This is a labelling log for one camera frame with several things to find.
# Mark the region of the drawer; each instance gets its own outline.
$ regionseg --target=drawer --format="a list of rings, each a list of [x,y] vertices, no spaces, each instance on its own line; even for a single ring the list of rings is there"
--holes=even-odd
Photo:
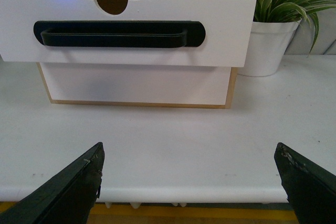
[[[52,103],[230,108],[255,0],[0,0],[0,54]]]
[[[5,61],[244,66],[255,0],[127,0],[126,4],[121,13],[110,14],[97,0],[0,0],[0,54]],[[39,21],[192,21],[202,24],[205,36],[194,47],[46,46],[34,35]],[[193,34],[189,31],[186,38]]]

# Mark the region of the yellow floor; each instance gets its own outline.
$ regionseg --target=yellow floor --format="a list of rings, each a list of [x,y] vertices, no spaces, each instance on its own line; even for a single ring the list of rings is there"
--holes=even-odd
[[[0,202],[0,212],[13,202]],[[96,204],[88,224],[298,224],[293,211]]]

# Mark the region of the plywood edge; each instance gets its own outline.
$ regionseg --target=plywood edge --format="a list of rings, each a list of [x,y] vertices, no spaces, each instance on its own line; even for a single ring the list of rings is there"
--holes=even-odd
[[[49,98],[49,101],[51,103],[53,103],[53,99],[51,98],[51,95],[50,95],[50,92],[49,92],[49,88],[48,88],[48,84],[47,84],[47,81],[46,81],[46,78],[44,77],[44,74],[43,74],[43,70],[42,70],[42,67],[41,67],[41,64],[40,63],[36,63],[37,65],[37,68],[38,68],[38,71],[41,75],[41,78],[42,78],[42,82],[43,82],[43,85],[47,91],[47,95],[48,95],[48,98]]]
[[[184,103],[150,103],[150,102],[108,102],[108,101],[76,101],[76,100],[53,100],[54,104],[73,104],[73,105],[112,105],[112,106],[136,106],[136,107],[162,107],[162,108],[194,108],[194,109],[225,109],[222,104],[184,104]]]
[[[238,74],[238,68],[236,68],[236,67],[231,68],[230,79],[229,79],[229,86],[228,86],[228,89],[227,89],[226,101],[225,101],[225,108],[226,109],[230,109],[231,108],[233,94],[234,94],[234,91],[235,91],[235,84],[236,84],[237,74]]]

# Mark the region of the white flower pot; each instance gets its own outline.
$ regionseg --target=white flower pot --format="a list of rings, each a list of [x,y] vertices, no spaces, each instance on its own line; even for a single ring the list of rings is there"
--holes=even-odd
[[[245,66],[239,68],[238,74],[253,77],[274,74],[299,23],[253,22]]]

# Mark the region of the white drawer front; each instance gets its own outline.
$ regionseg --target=white drawer front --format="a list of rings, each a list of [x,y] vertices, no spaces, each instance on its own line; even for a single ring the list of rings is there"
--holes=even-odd
[[[53,100],[225,104],[229,67],[41,63]]]
[[[5,61],[242,67],[255,0],[129,0],[119,15],[96,0],[0,0],[0,54]],[[66,20],[191,20],[205,28],[198,47],[50,47],[35,22]]]

